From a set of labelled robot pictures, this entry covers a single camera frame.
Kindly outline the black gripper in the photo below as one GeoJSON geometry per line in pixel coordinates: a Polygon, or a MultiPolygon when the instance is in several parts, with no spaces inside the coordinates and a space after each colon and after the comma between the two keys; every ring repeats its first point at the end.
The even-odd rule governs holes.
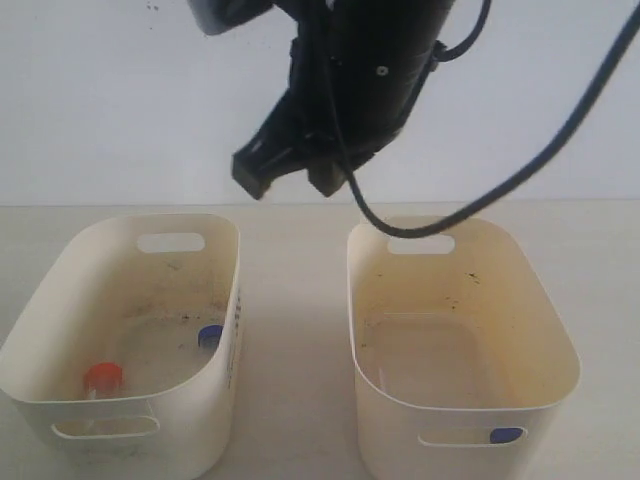
{"type": "Polygon", "coordinates": [[[232,160],[233,179],[254,199],[290,173],[331,197],[348,171],[396,139],[435,62],[436,30],[301,29],[288,87],[232,160]]]}

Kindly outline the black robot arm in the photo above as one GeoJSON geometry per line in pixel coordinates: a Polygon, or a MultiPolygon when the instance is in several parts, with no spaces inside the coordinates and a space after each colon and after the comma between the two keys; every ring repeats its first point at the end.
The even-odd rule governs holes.
{"type": "Polygon", "coordinates": [[[233,156],[232,177],[259,200],[300,170],[325,197],[404,127],[428,75],[450,1],[280,1],[297,23],[288,87],[233,156]]]}

